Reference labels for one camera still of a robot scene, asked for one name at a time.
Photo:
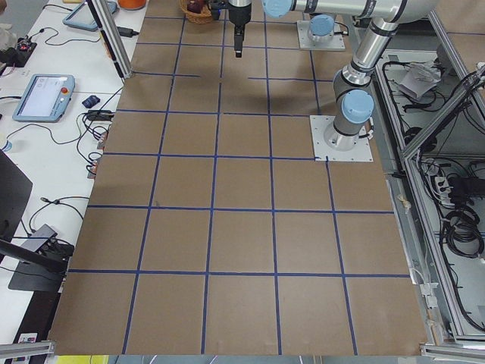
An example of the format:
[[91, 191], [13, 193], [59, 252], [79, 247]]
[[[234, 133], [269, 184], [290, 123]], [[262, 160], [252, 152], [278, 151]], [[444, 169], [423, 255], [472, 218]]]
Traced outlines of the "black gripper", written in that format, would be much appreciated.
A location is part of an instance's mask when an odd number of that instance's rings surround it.
[[228, 10], [229, 20], [234, 25], [233, 49], [235, 56], [243, 56], [245, 25], [251, 20], [251, 0], [211, 0], [210, 12], [213, 20], [218, 20], [221, 10]]

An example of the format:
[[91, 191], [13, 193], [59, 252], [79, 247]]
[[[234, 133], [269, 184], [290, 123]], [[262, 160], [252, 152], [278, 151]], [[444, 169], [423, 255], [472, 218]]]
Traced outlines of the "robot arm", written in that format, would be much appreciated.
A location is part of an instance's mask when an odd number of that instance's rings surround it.
[[291, 11], [352, 15], [371, 20], [364, 39], [352, 60], [336, 73], [333, 89], [338, 112], [324, 131], [324, 141], [332, 149], [347, 152], [354, 148], [361, 128], [372, 116], [374, 100], [368, 85], [377, 61], [400, 24], [428, 15], [436, 1], [263, 1], [265, 14], [280, 18]]
[[334, 34], [335, 18], [329, 14], [318, 14], [308, 24], [308, 38], [313, 42], [329, 40]]

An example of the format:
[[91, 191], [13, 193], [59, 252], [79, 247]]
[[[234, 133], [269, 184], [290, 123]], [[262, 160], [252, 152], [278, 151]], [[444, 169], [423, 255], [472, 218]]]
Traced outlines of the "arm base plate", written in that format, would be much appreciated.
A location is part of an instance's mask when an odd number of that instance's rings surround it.
[[326, 52], [343, 52], [346, 50], [343, 36], [338, 34], [340, 31], [338, 24], [334, 24], [334, 31], [325, 36], [313, 34], [309, 20], [299, 20], [296, 23], [296, 28], [298, 30], [300, 49]]
[[334, 116], [311, 115], [314, 159], [320, 162], [372, 162], [372, 130], [361, 128], [359, 134], [343, 136], [334, 128]]

